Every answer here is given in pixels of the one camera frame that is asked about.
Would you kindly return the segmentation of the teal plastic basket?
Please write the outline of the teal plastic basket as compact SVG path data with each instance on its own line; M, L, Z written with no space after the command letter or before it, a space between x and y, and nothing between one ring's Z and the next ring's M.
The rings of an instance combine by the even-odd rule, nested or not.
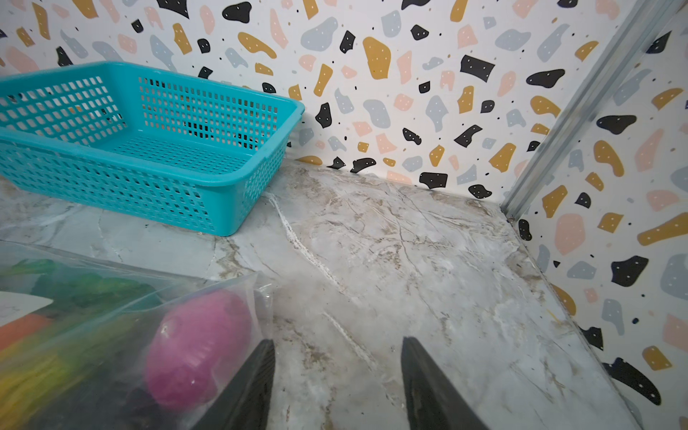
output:
M214 236L235 234L304 105L137 64L1 81L1 174L22 190Z

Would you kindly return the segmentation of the purple toy onion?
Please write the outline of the purple toy onion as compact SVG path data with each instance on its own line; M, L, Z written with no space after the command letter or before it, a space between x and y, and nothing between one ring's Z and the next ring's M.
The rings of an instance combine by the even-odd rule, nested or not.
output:
M173 411L213 400L243 364L252 329L248 304L228 290L194 297L169 311L146 357L153 399Z

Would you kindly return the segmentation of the green toy leaf vegetable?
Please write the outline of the green toy leaf vegetable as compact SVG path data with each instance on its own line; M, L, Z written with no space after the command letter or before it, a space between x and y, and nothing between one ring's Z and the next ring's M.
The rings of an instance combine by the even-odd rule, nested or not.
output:
M51 318L107 312L155 292L155 288L146 283L101 275L48 259L25 259L13 266L3 266L1 289L18 292L17 283L31 277L36 279L28 293L52 301L39 311Z

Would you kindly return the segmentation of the orange toy carrot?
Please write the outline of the orange toy carrot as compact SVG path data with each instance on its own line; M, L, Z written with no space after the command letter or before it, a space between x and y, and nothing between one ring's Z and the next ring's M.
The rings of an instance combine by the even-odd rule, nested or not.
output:
M0 328L0 350L14 345L25 337L45 329L52 320L44 315L28 314Z

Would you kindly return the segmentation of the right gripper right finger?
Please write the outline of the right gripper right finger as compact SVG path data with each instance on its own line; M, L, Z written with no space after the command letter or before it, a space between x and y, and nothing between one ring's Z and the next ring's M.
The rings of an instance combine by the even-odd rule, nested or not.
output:
M487 429L414 337L403 339L401 371L410 429Z

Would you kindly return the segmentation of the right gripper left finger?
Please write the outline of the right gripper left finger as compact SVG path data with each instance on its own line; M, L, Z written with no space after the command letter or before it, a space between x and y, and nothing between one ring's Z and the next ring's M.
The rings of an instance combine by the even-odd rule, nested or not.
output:
M268 424L275 366L273 340L261 340L192 429L264 430Z

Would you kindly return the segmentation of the clear zip top bag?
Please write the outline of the clear zip top bag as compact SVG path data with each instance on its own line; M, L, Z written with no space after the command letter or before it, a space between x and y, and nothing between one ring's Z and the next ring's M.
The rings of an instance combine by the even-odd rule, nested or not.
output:
M266 428L274 289L3 242L2 428Z

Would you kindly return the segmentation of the yellow green toy mango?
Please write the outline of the yellow green toy mango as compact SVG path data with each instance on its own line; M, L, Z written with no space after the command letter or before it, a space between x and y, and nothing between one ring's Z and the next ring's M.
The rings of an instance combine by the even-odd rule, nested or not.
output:
M48 329L1 352L1 428L22 429L60 394L83 382L117 353L137 319L125 317Z

